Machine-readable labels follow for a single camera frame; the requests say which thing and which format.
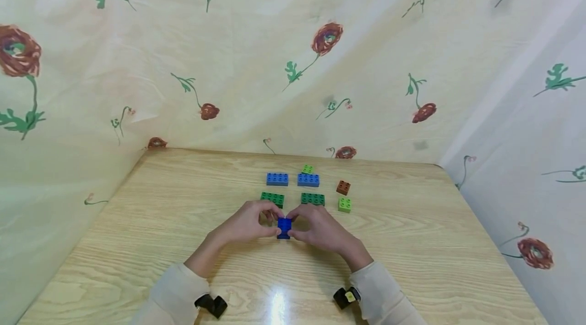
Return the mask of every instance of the red flower print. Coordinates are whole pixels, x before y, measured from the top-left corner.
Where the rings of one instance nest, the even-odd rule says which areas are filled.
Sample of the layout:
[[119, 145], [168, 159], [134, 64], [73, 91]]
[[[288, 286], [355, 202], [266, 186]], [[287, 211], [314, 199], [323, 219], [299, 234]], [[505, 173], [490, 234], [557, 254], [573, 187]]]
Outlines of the red flower print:
[[167, 143], [159, 137], [153, 137], [148, 141], [148, 148], [156, 147], [167, 147]]
[[413, 117], [413, 123], [419, 123], [427, 120], [427, 118], [435, 114], [436, 111], [437, 107], [432, 102], [421, 106], [421, 109], [419, 109]]
[[525, 263], [539, 270], [548, 270], [553, 267], [553, 253], [538, 239], [523, 239], [517, 243], [517, 248]]
[[16, 25], [0, 25], [0, 67], [10, 77], [39, 76], [40, 45]]
[[220, 109], [216, 108], [214, 104], [209, 104], [206, 102], [204, 105], [201, 106], [201, 118], [205, 121], [215, 118]]
[[356, 155], [356, 148], [350, 147], [349, 145], [346, 147], [340, 148], [336, 152], [336, 159], [351, 159]]
[[338, 43], [343, 32], [342, 25], [336, 23], [325, 24], [315, 33], [311, 48], [319, 56], [326, 55]]

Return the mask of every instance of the light green lego brick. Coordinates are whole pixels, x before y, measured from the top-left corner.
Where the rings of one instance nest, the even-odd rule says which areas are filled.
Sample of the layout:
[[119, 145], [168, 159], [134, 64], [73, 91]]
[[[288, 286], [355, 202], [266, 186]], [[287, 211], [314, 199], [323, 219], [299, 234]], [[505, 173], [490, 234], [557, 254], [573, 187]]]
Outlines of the light green lego brick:
[[350, 213], [352, 210], [352, 200], [348, 198], [340, 198], [338, 200], [338, 210], [344, 213]]
[[274, 194], [274, 193], [267, 193], [266, 191], [263, 191], [260, 194], [260, 199], [261, 200], [270, 200], [273, 203], [275, 203], [276, 206], [278, 206], [279, 208], [283, 209], [283, 202], [285, 202], [285, 195], [282, 195], [282, 194]]
[[301, 171], [301, 174], [312, 174], [312, 172], [313, 172], [313, 166], [305, 165], [303, 167], [303, 170]]

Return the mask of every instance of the lego brick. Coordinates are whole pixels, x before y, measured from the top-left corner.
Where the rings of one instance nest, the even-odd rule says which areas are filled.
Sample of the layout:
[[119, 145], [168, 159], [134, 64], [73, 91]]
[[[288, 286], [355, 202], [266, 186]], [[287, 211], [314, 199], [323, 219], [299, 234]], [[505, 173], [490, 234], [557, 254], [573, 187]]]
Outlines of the lego brick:
[[281, 229], [281, 234], [277, 236], [277, 239], [289, 240], [290, 237], [287, 235], [287, 232], [289, 232], [291, 229], [290, 218], [279, 218], [277, 221], [277, 226]]
[[267, 193], [266, 191], [263, 191], [260, 194], [260, 199], [261, 200], [270, 200], [273, 203], [275, 203], [276, 206], [278, 206], [279, 208], [283, 209], [283, 202], [285, 202], [285, 195], [282, 195], [282, 194], [274, 194], [274, 193]]
[[289, 186], [289, 174], [281, 174], [279, 172], [267, 172], [267, 185]]
[[313, 166], [305, 165], [303, 170], [301, 170], [301, 174], [311, 174], [313, 172]]
[[344, 213], [350, 213], [352, 210], [352, 200], [348, 198], [340, 198], [338, 200], [338, 210]]
[[326, 205], [326, 197], [323, 194], [301, 193], [301, 204]]
[[309, 186], [316, 188], [319, 186], [319, 175], [297, 174], [297, 186]]
[[350, 183], [347, 183], [344, 180], [340, 180], [338, 189], [336, 189], [336, 191], [340, 194], [348, 195], [348, 190], [350, 190]]

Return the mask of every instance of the blue lego brick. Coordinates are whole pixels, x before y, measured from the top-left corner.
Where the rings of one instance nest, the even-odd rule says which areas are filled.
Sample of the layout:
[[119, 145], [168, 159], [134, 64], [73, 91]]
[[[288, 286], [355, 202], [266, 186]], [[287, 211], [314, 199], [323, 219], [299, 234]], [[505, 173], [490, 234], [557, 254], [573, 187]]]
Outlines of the blue lego brick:
[[277, 221], [277, 226], [281, 229], [281, 234], [277, 236], [277, 239], [289, 240], [290, 237], [287, 235], [287, 232], [289, 232], [291, 229], [290, 218], [279, 218]]
[[289, 186], [289, 174], [280, 174], [278, 172], [267, 172], [267, 185]]
[[316, 188], [319, 186], [319, 175], [298, 174], [297, 186], [310, 186]]

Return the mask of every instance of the beige sleeve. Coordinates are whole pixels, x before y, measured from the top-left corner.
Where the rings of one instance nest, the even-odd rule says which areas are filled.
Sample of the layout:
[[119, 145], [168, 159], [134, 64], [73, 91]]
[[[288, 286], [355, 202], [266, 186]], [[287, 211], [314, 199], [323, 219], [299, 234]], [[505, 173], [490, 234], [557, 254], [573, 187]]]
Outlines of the beige sleeve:
[[197, 307], [193, 303], [210, 292], [208, 281], [182, 263], [173, 264], [151, 289], [134, 315], [131, 325], [193, 325]]
[[360, 294], [362, 318], [369, 325], [427, 325], [381, 263], [351, 274], [350, 283]]

